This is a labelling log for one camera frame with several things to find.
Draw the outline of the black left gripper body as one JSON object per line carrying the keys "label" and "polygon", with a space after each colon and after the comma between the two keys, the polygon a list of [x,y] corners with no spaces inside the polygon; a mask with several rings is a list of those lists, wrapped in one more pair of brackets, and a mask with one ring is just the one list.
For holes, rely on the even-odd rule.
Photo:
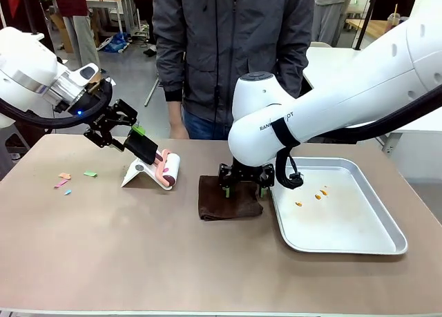
{"label": "black left gripper body", "polygon": [[[81,124],[91,125],[95,120],[102,117],[109,107],[112,96],[112,92],[85,92],[70,107],[70,114],[72,116],[79,117],[72,127],[79,126]],[[98,109],[92,115],[87,115],[86,113],[94,107],[98,107]]]}

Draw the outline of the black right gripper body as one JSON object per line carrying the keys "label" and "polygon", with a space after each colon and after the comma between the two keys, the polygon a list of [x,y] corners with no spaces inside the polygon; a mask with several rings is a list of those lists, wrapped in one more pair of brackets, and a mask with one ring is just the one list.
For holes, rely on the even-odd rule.
{"label": "black right gripper body", "polygon": [[259,183],[262,175],[261,166],[246,166],[242,163],[233,163],[231,174],[237,182],[255,182]]}

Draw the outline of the person right hand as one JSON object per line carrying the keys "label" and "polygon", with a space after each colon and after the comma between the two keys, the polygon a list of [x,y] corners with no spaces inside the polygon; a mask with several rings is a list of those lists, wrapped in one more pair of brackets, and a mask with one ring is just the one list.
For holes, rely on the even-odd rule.
{"label": "person right hand", "polygon": [[188,131],[182,119],[181,102],[168,102],[170,138],[187,140],[189,138]]}

